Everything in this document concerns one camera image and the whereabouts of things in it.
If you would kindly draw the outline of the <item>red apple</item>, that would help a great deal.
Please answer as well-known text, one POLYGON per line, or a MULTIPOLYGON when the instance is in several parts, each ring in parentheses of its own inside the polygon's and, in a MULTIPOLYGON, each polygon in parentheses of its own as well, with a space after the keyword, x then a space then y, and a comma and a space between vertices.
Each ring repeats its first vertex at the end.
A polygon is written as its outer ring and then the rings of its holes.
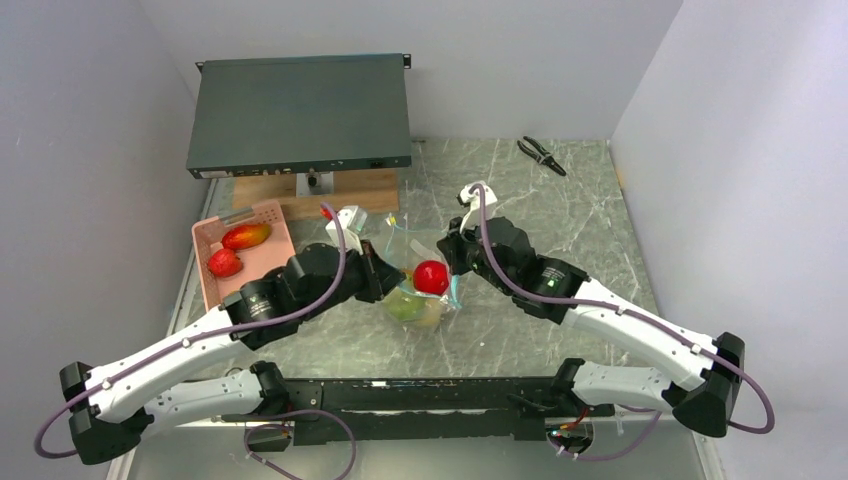
POLYGON ((412 282, 418 292, 441 296, 450 286, 448 268, 437 260, 422 261, 413 270, 412 282))

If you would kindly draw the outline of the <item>yellow lemon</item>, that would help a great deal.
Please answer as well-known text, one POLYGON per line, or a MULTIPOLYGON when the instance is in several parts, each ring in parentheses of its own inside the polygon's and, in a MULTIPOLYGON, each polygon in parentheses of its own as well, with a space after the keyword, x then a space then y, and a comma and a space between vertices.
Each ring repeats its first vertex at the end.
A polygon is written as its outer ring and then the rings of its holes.
POLYGON ((441 301, 429 299, 418 321, 418 325, 430 331, 437 329, 441 324, 445 310, 446 306, 441 301))

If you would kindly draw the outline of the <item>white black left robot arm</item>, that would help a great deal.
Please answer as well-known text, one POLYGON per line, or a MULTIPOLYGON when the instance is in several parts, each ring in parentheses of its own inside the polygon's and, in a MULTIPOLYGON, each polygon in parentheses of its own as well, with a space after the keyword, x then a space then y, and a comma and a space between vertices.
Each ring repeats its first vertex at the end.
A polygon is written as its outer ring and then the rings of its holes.
POLYGON ((279 417, 291 408, 290 394, 271 362, 208 381, 191 377, 293 335, 302 323, 349 299, 381 301, 404 279, 367 240, 346 251, 315 243, 154 345, 99 367, 64 367, 60 380, 70 403, 75 455, 96 465, 205 417, 279 417))

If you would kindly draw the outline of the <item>light green cabbage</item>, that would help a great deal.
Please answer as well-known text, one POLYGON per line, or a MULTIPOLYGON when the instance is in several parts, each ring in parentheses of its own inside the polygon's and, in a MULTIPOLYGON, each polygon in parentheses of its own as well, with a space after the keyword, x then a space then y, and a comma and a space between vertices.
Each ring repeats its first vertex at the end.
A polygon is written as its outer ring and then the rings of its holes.
POLYGON ((428 298, 402 290, 393 291, 382 305, 392 318, 405 325, 421 325, 431 313, 428 298))

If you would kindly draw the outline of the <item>clear zip top bag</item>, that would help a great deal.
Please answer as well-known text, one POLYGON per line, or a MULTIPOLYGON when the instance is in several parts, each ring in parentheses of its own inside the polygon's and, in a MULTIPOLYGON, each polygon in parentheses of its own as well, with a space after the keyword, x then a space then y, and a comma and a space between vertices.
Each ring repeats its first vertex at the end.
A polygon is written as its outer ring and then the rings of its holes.
POLYGON ((390 214, 381 226, 382 258, 404 275, 382 301, 389 318, 406 329, 434 331, 446 314, 461 308, 459 278, 450 273, 436 242, 439 229, 411 228, 404 216, 390 214))

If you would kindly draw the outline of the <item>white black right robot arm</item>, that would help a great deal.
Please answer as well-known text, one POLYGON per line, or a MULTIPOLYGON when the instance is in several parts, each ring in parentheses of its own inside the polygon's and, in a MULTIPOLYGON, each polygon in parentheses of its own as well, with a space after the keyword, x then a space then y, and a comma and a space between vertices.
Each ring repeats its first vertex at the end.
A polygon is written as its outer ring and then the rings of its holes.
POLYGON ((525 314, 599 335, 646 361, 644 367, 564 361, 550 391, 557 411, 574 415, 616 403, 670 413, 705 436, 727 435, 742 383, 740 337, 688 330, 626 301, 580 268, 537 253, 527 233, 503 217, 486 223, 489 248, 480 229, 460 224, 452 219, 436 243, 451 274, 474 273, 525 314))

